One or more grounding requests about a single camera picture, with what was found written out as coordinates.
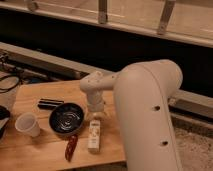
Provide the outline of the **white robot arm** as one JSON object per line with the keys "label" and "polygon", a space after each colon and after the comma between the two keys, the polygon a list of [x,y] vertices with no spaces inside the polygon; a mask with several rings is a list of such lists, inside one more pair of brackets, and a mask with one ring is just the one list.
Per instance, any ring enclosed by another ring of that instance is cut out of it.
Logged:
{"label": "white robot arm", "polygon": [[95,71],[80,80],[91,112],[103,110],[103,91],[113,92],[128,171],[183,171],[168,107],[182,80],[171,60],[138,62],[107,76]]}

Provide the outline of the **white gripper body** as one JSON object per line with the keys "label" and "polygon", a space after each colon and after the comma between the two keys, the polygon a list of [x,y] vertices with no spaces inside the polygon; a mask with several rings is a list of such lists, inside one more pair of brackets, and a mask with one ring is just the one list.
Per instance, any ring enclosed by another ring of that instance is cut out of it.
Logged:
{"label": "white gripper body", "polygon": [[104,100],[101,95],[88,95],[87,96],[87,118],[89,120],[93,119],[103,119],[105,116],[104,112]]}

